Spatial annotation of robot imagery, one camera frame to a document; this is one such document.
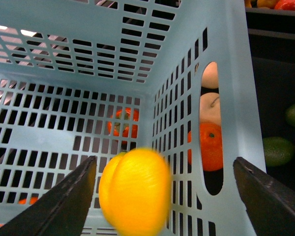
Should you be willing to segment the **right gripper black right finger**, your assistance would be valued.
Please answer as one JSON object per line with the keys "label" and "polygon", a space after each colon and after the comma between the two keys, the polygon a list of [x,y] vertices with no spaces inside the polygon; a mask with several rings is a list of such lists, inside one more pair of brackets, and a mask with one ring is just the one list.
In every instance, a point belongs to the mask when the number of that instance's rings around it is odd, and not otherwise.
{"label": "right gripper black right finger", "polygon": [[295,192],[242,157],[233,169],[256,235],[295,236]]}

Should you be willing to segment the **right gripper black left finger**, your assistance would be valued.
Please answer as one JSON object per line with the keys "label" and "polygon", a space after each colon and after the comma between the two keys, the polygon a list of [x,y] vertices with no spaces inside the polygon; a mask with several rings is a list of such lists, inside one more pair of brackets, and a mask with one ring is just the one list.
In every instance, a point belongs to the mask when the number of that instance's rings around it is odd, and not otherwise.
{"label": "right gripper black left finger", "polygon": [[95,156],[88,157],[36,203],[0,227],[0,236],[79,236],[94,192]]}

